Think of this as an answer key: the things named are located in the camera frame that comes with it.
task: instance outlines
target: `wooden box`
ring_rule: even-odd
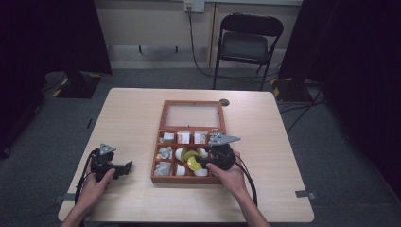
[[[197,171],[197,175],[202,172],[202,176],[196,176],[185,160],[176,158],[176,152],[181,148],[208,148],[210,136],[216,132],[226,133],[219,101],[166,100],[153,153],[150,175],[153,183],[221,183],[208,169]],[[210,157],[207,152],[203,151],[202,154],[203,157]],[[164,169],[166,166],[169,166],[169,171]]]

